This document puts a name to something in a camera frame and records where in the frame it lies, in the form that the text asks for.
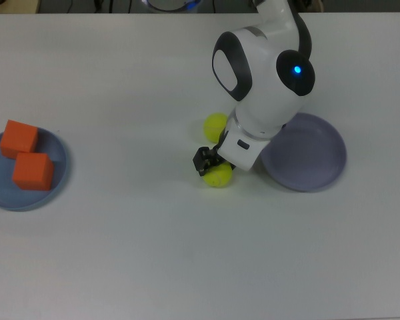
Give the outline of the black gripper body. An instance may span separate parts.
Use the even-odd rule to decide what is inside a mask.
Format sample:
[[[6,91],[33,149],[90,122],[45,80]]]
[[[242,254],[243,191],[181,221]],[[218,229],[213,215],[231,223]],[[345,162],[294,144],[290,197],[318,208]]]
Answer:
[[[230,165],[230,167],[231,167],[231,170],[234,170],[235,169],[235,165],[232,164],[231,162],[229,162],[226,158],[222,157],[219,154],[219,150],[220,150],[220,148],[221,148],[221,146],[222,146],[227,134],[228,134],[228,131],[222,131],[221,132],[221,134],[219,136],[218,143],[214,146],[215,158],[216,158],[216,162],[217,162],[218,165],[221,165],[223,163],[228,163]]]

